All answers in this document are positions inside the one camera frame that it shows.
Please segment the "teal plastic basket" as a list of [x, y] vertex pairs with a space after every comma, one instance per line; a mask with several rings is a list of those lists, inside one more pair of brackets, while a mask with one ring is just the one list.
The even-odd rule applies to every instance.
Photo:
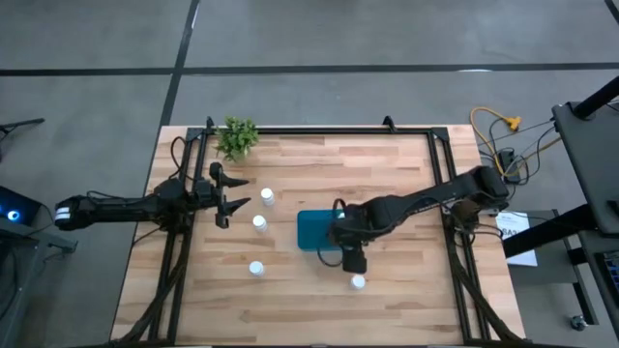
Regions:
[[336, 250], [328, 238], [334, 219], [343, 210], [304, 210], [297, 215], [297, 247], [303, 251]]

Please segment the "black equipment stand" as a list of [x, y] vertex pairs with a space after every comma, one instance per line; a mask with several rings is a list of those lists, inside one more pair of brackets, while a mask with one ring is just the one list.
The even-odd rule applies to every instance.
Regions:
[[619, 339], [619, 75], [583, 101], [552, 107], [586, 203], [504, 242], [508, 257], [577, 235], [572, 265], [587, 264]]

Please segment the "white paper sheet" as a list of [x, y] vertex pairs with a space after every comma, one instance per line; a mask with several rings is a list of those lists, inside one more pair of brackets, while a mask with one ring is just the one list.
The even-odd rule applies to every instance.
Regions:
[[[495, 218], [496, 226], [502, 232], [502, 240], [509, 238], [527, 230], [530, 227], [526, 213], [501, 212]], [[510, 266], [537, 267], [538, 260], [534, 250], [529, 250], [521, 254], [508, 257], [507, 263]]]

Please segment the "grey metal stand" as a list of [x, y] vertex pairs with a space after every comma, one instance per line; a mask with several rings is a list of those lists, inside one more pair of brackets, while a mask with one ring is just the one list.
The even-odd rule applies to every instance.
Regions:
[[74, 239], [0, 219], [0, 348], [15, 348], [47, 250], [73, 253], [76, 245]]

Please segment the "green plant in white pot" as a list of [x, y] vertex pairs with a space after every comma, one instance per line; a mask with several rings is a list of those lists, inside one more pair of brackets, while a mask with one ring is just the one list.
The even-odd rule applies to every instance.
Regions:
[[216, 150], [227, 161], [243, 160], [258, 142], [258, 129], [251, 119], [224, 118], [224, 127], [216, 130]]

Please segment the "black tripod leg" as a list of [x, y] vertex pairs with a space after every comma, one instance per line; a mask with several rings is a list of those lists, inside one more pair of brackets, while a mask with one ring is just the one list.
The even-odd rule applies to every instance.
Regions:
[[0, 162], [2, 161], [2, 158], [3, 158], [1, 144], [4, 140], [8, 138], [8, 136], [13, 131], [15, 131], [19, 127], [34, 126], [34, 125], [42, 124], [44, 122], [45, 122], [45, 118], [37, 118], [37, 119], [31, 119], [31, 120], [26, 120], [26, 121], [20, 121], [20, 122], [0, 125]]

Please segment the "black power strip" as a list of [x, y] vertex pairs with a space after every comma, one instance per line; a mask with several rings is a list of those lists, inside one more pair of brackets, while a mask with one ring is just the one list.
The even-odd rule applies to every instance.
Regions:
[[503, 181], [506, 184], [517, 185], [520, 180], [520, 173], [518, 169], [518, 161], [515, 156], [514, 150], [500, 150], [498, 152], [498, 159], [500, 167], [502, 168], [505, 176]]

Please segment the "black box with blue light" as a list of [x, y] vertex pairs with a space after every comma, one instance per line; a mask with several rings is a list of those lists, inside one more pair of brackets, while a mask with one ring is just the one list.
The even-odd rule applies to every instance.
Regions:
[[0, 186], [0, 218], [32, 226], [41, 206], [38, 201]]

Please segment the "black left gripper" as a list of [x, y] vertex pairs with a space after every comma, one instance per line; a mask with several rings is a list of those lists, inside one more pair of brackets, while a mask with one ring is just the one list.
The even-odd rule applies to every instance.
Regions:
[[219, 162], [212, 162], [210, 164], [209, 175], [214, 183], [203, 177], [194, 182], [193, 198], [195, 206], [198, 210], [216, 207], [215, 224], [221, 229], [226, 229], [229, 225], [227, 216], [232, 216], [238, 209], [250, 202], [251, 198], [245, 197], [225, 202], [223, 187], [236, 188], [248, 184], [249, 181], [228, 177], [223, 178], [223, 170]]

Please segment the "black aluminium table frame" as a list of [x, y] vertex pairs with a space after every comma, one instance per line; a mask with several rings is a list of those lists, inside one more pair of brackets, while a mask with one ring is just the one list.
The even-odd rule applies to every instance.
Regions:
[[[361, 203], [446, 181], [480, 163], [473, 131], [458, 126], [264, 127], [249, 156], [224, 171], [250, 197], [218, 228], [197, 213], [189, 239], [137, 226], [111, 337], [127, 334], [156, 294], [164, 258], [189, 253], [185, 275], [164, 301], [152, 335], [167, 345], [458, 345], [495, 337], [451, 274], [437, 210], [411, 217], [366, 248], [366, 286], [297, 247], [297, 215]], [[262, 189], [274, 192], [266, 206]], [[264, 216], [265, 232], [252, 219]], [[264, 275], [249, 264], [259, 261]]]

